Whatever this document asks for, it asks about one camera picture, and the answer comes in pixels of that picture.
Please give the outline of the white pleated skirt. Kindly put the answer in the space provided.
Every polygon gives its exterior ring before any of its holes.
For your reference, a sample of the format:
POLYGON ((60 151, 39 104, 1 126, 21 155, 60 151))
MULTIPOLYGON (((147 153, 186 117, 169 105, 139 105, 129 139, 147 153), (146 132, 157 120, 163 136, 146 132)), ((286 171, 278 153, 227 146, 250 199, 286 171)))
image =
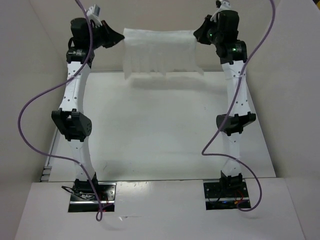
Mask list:
POLYGON ((204 74, 196 63, 197 40, 193 30, 153 31, 125 28, 124 78, 132 73, 150 74, 174 71, 204 74))

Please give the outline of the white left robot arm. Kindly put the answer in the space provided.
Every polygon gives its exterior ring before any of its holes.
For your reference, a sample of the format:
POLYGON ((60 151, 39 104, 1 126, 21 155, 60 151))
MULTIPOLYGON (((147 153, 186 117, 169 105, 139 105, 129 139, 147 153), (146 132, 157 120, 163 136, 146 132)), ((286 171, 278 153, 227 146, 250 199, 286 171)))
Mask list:
POLYGON ((99 196, 100 188, 96 171, 93 168, 89 136, 92 121, 84 114, 84 93, 91 72, 95 49, 111 48, 125 37, 114 31, 102 20, 75 18, 70 22, 72 37, 68 42, 66 62, 68 73, 73 77, 65 87, 62 102, 51 118, 59 132, 67 140, 75 162, 76 177, 70 192, 80 198, 94 200, 99 196))

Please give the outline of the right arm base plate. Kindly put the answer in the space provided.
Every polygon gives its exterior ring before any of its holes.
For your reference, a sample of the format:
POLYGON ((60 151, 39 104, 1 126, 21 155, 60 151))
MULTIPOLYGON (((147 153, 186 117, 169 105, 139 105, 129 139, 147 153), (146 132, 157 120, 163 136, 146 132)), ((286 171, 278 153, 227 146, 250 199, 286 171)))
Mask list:
POLYGON ((206 210, 231 210, 237 205, 241 209, 250 209, 251 203, 247 184, 243 181, 236 189, 222 190, 219 180, 203 182, 206 210))

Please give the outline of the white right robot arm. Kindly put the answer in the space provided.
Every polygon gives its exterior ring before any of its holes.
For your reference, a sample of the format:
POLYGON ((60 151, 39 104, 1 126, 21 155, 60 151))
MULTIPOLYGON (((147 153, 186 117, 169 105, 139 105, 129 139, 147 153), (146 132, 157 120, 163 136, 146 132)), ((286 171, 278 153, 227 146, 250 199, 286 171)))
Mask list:
POLYGON ((227 160, 220 171, 219 191, 229 197, 239 189, 243 175, 238 159, 244 128, 256 120, 248 102, 246 86, 246 43, 238 39, 239 14, 230 9, 207 15, 193 35, 200 44, 214 45, 227 83, 227 113, 216 117, 222 134, 224 156, 227 160))

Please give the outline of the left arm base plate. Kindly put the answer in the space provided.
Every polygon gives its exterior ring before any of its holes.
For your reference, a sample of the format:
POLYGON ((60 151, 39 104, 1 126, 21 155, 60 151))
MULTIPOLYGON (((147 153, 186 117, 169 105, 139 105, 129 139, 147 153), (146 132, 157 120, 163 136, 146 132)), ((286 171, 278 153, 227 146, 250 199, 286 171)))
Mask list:
MULTIPOLYGON (((103 212, 115 211, 116 186, 115 182, 103 182, 97 186, 96 192, 103 212)), ((61 188, 70 194, 69 213, 97 212, 100 209, 91 186, 85 190, 76 189, 74 186, 62 186, 61 188)))

